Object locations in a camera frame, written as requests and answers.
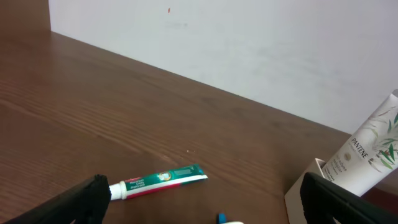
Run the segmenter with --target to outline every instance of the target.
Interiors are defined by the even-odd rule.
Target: white box
[[[285,204],[290,224],[307,224],[307,221],[304,217],[303,205],[301,203],[301,196],[300,196],[301,183],[303,182],[304,174],[306,172],[313,172],[325,178],[321,170],[321,167],[324,164],[325,161],[321,159],[314,159],[312,163],[304,171],[304,173],[298,178],[296,183],[294,183],[294,185],[285,194]]]

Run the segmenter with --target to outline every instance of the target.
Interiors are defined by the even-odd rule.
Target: black object
[[[6,224],[100,224],[110,200],[106,176],[95,175]]]
[[[336,184],[307,172],[300,189],[308,224],[397,224],[398,217],[374,206]]]

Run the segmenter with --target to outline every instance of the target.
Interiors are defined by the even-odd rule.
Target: toothpaste label
[[[141,187],[177,180],[195,175],[204,175],[199,165],[187,166],[175,170],[169,170],[158,174],[152,174],[145,177],[125,180],[127,194],[129,190],[139,189]]]

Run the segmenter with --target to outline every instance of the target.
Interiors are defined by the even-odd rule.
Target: blue object
[[[226,215],[224,213],[219,213],[217,216],[217,224],[226,223]]]

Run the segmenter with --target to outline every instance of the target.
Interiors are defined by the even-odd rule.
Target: white pantene bottle
[[[398,167],[398,90],[322,167],[326,179],[362,196]]]

